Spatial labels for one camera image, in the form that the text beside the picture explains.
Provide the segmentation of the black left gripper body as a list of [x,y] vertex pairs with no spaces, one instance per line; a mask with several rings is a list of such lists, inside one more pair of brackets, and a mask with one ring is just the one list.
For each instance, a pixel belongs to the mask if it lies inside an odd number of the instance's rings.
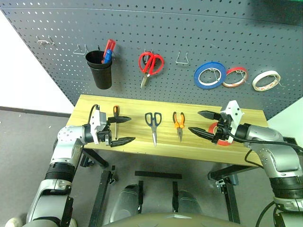
[[101,122],[97,127],[97,138],[99,142],[104,142],[107,146],[113,146],[112,133],[110,130],[112,117],[108,117],[106,122]]

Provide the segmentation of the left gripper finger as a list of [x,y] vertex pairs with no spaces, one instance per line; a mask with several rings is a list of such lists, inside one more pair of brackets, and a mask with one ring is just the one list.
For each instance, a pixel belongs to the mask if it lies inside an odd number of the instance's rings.
[[119,138],[117,140],[112,140],[110,142],[110,147],[123,146],[127,143],[132,142],[133,140],[135,140],[135,137],[123,137],[123,138]]
[[130,121],[132,118],[127,116],[116,116],[116,117],[108,117],[109,123],[124,123]]

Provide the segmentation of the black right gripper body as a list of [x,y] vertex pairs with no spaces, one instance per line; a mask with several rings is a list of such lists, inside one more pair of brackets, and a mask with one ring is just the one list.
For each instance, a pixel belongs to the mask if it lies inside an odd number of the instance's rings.
[[220,140],[226,141],[228,144],[232,144],[233,141],[229,142],[229,132],[231,131],[228,120],[223,119],[219,113],[214,114],[214,119],[218,121],[217,130],[212,139],[212,143],[218,144]]

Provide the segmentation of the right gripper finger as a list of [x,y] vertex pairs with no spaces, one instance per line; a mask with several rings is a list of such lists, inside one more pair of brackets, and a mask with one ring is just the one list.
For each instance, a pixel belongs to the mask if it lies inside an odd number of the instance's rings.
[[221,115],[219,113],[215,113],[212,111],[199,111],[197,112],[199,115],[203,116],[204,118],[210,119],[210,120],[220,120]]
[[198,127],[188,127],[188,129],[195,135],[209,140],[212,143],[216,143],[217,141],[215,140],[215,135],[213,133],[207,132],[205,129],[198,128]]

